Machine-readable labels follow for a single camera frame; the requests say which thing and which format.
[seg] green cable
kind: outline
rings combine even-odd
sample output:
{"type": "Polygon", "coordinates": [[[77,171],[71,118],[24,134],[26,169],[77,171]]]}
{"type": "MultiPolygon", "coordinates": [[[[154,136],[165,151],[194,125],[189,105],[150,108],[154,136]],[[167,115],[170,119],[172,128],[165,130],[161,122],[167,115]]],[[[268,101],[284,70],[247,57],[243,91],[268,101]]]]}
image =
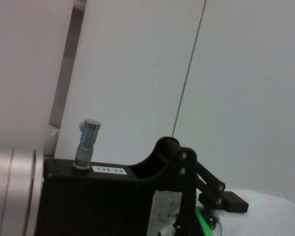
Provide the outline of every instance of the green cable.
{"type": "Polygon", "coordinates": [[[207,222],[204,220],[203,216],[201,215],[201,213],[199,212],[197,208],[195,208],[195,214],[196,214],[196,217],[198,218],[203,234],[205,236],[213,236],[209,225],[207,225],[207,222]]]}

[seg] white surface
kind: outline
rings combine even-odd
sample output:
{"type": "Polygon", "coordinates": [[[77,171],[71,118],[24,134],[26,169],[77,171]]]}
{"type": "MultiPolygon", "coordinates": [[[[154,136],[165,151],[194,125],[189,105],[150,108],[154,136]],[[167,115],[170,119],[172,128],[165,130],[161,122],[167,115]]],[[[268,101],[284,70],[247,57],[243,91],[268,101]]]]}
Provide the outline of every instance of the white surface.
{"type": "Polygon", "coordinates": [[[89,0],[56,158],[102,123],[93,161],[134,164],[172,134],[203,0],[89,0]]]}
{"type": "Polygon", "coordinates": [[[236,190],[249,203],[245,214],[216,211],[223,236],[295,236],[295,204],[251,190],[236,190]]]}
{"type": "Polygon", "coordinates": [[[0,0],[0,146],[42,150],[73,0],[0,0]]]}
{"type": "Polygon", "coordinates": [[[207,2],[174,137],[227,187],[295,202],[295,0],[207,2]]]}

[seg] silver knurled knob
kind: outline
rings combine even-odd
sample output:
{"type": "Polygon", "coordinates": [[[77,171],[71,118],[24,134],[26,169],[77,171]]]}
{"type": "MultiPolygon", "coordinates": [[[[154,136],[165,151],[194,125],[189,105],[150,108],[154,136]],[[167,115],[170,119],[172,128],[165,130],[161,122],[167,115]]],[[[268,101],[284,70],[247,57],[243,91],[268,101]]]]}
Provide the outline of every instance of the silver knurled knob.
{"type": "Polygon", "coordinates": [[[73,167],[78,170],[88,170],[90,168],[90,160],[93,154],[93,145],[95,143],[100,122],[86,119],[80,123],[82,131],[81,141],[75,154],[73,167]]]}

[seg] metal screw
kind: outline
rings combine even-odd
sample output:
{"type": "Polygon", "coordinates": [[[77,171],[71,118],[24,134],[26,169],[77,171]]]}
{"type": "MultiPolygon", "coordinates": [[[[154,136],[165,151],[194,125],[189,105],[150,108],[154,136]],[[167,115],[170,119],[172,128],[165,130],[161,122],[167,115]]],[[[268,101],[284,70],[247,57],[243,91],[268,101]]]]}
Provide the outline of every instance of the metal screw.
{"type": "Polygon", "coordinates": [[[183,161],[187,159],[187,153],[186,153],[186,152],[184,152],[184,153],[182,154],[181,159],[182,159],[183,161]]]}
{"type": "Polygon", "coordinates": [[[48,179],[49,181],[54,181],[54,176],[53,176],[53,174],[52,174],[52,173],[49,173],[49,174],[47,175],[47,179],[48,179]]]}
{"type": "Polygon", "coordinates": [[[217,200],[216,200],[216,204],[217,205],[220,205],[222,203],[222,198],[218,198],[217,200]]]}
{"type": "Polygon", "coordinates": [[[220,186],[218,186],[218,191],[222,192],[223,191],[224,186],[221,184],[220,186]]]}
{"type": "Polygon", "coordinates": [[[186,174],[186,169],[185,168],[181,168],[180,170],[180,175],[184,176],[186,174]]]}
{"type": "Polygon", "coordinates": [[[95,143],[100,122],[86,119],[80,123],[82,132],[81,141],[75,154],[73,167],[77,170],[88,170],[90,168],[90,160],[93,154],[93,145],[95,143]]]}

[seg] white label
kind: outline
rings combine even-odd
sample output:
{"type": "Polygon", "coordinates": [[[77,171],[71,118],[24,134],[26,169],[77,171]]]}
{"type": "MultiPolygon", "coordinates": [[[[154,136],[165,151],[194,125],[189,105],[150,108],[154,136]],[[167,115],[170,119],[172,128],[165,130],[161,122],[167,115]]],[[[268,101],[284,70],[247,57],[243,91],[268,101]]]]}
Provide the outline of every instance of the white label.
{"type": "Polygon", "coordinates": [[[107,174],[117,174],[117,175],[127,174],[124,168],[107,167],[107,166],[92,166],[92,168],[94,172],[97,172],[97,173],[107,173],[107,174]]]}

